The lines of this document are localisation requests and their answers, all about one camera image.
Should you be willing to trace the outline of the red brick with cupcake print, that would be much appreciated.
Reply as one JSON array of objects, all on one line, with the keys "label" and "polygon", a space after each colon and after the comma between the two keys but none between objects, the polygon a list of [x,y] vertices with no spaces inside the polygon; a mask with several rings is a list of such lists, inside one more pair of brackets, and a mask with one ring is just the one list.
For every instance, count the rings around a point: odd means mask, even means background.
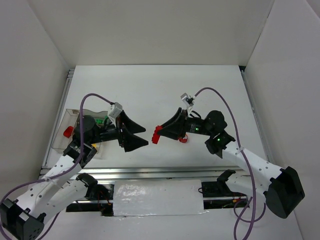
[{"label": "red brick with cupcake print", "polygon": [[158,125],[155,127],[155,130],[154,130],[152,138],[151,138],[151,141],[153,144],[158,144],[159,139],[160,139],[159,131],[162,129],[163,129],[163,127],[161,125]]}]

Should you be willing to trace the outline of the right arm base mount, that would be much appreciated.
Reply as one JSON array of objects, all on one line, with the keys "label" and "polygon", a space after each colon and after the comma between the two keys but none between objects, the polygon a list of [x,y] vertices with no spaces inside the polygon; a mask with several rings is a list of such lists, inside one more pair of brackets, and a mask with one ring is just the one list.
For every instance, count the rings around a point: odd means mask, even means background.
[{"label": "right arm base mount", "polygon": [[205,210],[243,208],[247,204],[248,198],[245,194],[231,191],[226,185],[227,180],[235,173],[235,170],[228,169],[216,181],[201,183],[198,192],[202,194]]}]

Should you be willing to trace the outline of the red lego brick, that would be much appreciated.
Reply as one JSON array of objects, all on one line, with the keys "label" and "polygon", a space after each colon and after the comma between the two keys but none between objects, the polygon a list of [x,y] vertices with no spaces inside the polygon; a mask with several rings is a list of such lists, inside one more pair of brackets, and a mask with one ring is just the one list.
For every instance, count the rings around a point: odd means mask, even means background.
[{"label": "red lego brick", "polygon": [[68,126],[63,132],[63,136],[69,139],[73,134],[73,130],[74,130],[73,126]]}]

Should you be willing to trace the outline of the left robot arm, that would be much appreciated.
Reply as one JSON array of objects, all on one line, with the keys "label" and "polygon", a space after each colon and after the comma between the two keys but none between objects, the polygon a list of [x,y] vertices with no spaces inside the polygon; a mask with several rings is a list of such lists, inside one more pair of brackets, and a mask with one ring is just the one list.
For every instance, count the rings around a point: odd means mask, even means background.
[{"label": "left robot arm", "polygon": [[24,194],[0,205],[1,225],[18,240],[35,240],[45,224],[72,202],[85,198],[97,200],[107,198],[108,189],[88,173],[80,171],[97,153],[96,143],[117,140],[125,152],[131,152],[148,145],[148,141],[137,136],[146,129],[132,121],[122,111],[111,122],[108,118],[97,124],[91,115],[83,117],[84,154],[79,163],[80,125],[73,130],[72,141],[63,151],[58,162]]}]

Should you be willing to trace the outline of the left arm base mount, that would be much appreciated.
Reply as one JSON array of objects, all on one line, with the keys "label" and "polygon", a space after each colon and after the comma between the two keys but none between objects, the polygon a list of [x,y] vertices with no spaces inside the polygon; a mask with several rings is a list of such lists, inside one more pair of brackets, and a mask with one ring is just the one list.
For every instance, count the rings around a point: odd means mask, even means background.
[{"label": "left arm base mount", "polygon": [[103,217],[113,217],[114,184],[107,186],[88,173],[81,173],[75,178],[84,183],[85,195],[66,207],[67,213],[99,213]]}]

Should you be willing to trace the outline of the green two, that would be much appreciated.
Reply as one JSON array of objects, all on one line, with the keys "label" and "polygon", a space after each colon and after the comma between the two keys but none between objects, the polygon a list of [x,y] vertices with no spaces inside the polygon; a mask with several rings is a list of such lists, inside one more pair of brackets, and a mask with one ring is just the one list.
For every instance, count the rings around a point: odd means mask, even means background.
[{"label": "green two", "polygon": [[97,125],[103,125],[104,122],[105,122],[105,120],[104,120],[104,119],[100,119],[100,118],[98,119],[98,118],[97,118],[97,119],[95,120],[95,122],[96,122]]}]

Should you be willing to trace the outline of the red flower print block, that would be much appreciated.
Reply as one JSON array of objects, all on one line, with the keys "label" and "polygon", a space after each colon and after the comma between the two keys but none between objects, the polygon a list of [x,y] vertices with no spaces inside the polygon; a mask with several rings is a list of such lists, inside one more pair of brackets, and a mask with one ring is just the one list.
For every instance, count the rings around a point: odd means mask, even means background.
[{"label": "red flower print block", "polygon": [[181,143],[183,143],[183,144],[185,144],[185,143],[188,142],[188,136],[185,135],[184,137],[180,137],[180,138],[178,139],[178,141],[181,142]]}]

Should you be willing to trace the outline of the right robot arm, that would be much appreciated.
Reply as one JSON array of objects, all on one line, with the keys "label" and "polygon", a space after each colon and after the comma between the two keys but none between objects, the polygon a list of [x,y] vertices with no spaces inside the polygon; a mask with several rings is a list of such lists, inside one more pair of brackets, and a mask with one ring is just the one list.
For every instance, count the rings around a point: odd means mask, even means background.
[{"label": "right robot arm", "polygon": [[159,137],[180,140],[187,133],[205,135],[206,148],[212,155],[238,166],[252,177],[241,176],[234,170],[226,170],[219,178],[221,190],[256,196],[276,216],[285,219],[305,197],[299,175],[288,166],[282,168],[237,145],[234,137],[226,132],[227,123],[222,112],[212,110],[205,119],[189,117],[187,111],[178,108],[167,122],[157,126],[152,142]]}]

